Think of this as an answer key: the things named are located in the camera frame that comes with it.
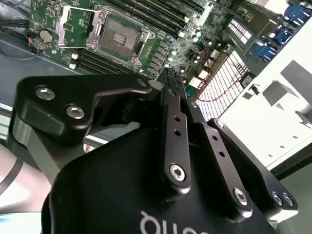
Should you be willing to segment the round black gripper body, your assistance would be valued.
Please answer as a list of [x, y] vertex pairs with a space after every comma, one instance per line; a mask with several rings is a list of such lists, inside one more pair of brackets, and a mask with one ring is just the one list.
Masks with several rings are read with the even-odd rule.
[[198, 147], [188, 144], [191, 188], [171, 190], [157, 175], [156, 131], [137, 129], [65, 166], [42, 208], [45, 234], [273, 234], [256, 211], [230, 220], [209, 192], [213, 180], [199, 167]]

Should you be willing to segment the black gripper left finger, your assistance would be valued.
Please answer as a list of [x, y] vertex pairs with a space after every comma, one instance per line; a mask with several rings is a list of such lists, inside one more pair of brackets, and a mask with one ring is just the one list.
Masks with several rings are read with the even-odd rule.
[[139, 74], [27, 77], [16, 87], [14, 138], [29, 151], [50, 182], [82, 156], [84, 138], [138, 122], [156, 130], [157, 175], [175, 193], [191, 188], [187, 119], [181, 85], [170, 71], [165, 84]]

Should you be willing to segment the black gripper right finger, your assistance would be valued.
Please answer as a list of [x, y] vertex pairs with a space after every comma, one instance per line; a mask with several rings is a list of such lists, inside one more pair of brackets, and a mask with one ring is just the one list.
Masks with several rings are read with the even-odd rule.
[[213, 180], [216, 207], [234, 222], [260, 211], [269, 222], [298, 214], [298, 203], [277, 178], [219, 119], [205, 121], [197, 104], [186, 97], [183, 79], [175, 73], [175, 90], [182, 98], [189, 139], [198, 145], [199, 167]]

